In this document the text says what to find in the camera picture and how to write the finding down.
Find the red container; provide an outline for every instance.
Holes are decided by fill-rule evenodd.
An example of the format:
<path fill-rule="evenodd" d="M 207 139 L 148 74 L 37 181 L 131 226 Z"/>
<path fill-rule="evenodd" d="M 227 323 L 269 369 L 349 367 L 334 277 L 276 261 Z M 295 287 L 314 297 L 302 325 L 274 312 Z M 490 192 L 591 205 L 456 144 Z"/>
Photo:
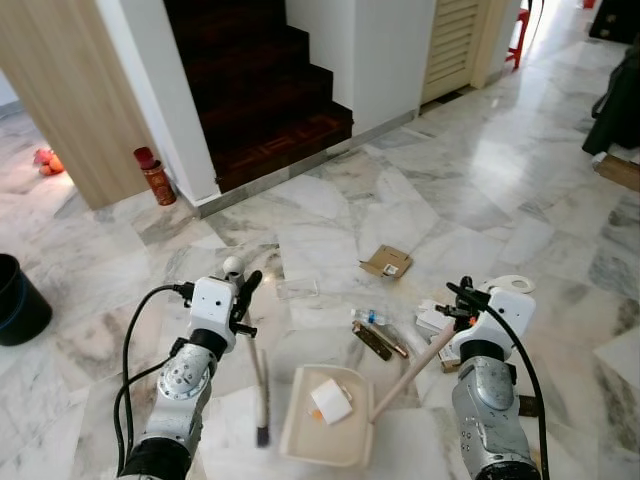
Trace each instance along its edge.
<path fill-rule="evenodd" d="M 176 195 L 173 193 L 169 178 L 164 171 L 164 166 L 160 160 L 156 160 L 153 157 L 151 149 L 148 147 L 138 148 L 133 152 L 133 155 L 138 160 L 140 169 L 156 196 L 158 205 L 171 205 L 174 203 Z"/>

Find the white tray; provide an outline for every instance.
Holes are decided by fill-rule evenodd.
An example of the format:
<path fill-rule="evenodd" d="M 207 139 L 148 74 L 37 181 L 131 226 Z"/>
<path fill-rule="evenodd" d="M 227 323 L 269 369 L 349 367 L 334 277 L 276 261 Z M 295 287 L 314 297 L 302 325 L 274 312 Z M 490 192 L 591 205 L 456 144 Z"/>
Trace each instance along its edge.
<path fill-rule="evenodd" d="M 353 397 L 353 412 L 327 425 L 309 412 L 315 408 L 311 391 L 329 378 Z M 358 372 L 328 365 L 305 365 L 296 370 L 280 453 L 288 458 L 334 467 L 366 467 L 373 446 L 373 385 Z"/>

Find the black bucket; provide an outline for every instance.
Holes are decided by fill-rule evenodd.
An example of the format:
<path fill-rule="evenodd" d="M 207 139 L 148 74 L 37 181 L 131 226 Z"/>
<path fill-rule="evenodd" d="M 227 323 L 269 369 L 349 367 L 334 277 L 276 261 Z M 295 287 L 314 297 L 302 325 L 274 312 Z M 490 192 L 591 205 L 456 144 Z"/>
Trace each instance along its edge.
<path fill-rule="evenodd" d="M 38 335 L 51 321 L 51 306 L 20 264 L 0 254 L 0 345 L 19 345 Z"/>

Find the white tape roll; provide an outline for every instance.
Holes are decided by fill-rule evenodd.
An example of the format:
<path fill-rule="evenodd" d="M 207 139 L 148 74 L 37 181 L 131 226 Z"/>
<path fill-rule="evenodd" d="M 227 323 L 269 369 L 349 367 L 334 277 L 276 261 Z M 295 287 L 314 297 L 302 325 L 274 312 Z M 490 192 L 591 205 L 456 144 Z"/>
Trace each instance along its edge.
<path fill-rule="evenodd" d="M 531 293 L 536 289 L 533 280 L 522 275 L 503 275 L 480 285 L 479 290 L 489 293 L 492 288 L 500 287 L 512 292 Z"/>

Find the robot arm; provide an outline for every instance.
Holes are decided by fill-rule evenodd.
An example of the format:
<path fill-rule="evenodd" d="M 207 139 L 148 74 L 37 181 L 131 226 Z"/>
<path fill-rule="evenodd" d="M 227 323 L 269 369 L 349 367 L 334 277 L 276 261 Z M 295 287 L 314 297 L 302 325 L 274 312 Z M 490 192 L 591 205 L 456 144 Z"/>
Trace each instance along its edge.
<path fill-rule="evenodd" d="M 479 304 L 500 312 L 518 336 L 524 333 L 535 310 L 531 297 L 502 288 L 489 294 L 479 292 L 472 289 L 470 279 L 463 279 L 461 287 Z M 459 332 L 452 347 L 462 365 L 452 401 L 460 427 L 460 449 L 471 478 L 538 480 L 540 474 L 518 417 L 515 367 L 504 362 L 511 355 L 513 341 L 489 313 L 460 297 L 455 307 L 441 311 L 456 318 Z"/>
<path fill-rule="evenodd" d="M 118 478 L 186 477 L 200 442 L 202 411 L 218 362 L 235 347 L 237 333 L 255 337 L 257 332 L 240 320 L 262 274 L 254 272 L 244 283 L 242 271 L 234 270 L 226 272 L 225 280 L 204 277 L 195 283 L 189 340 L 162 368 L 156 403 Z"/>

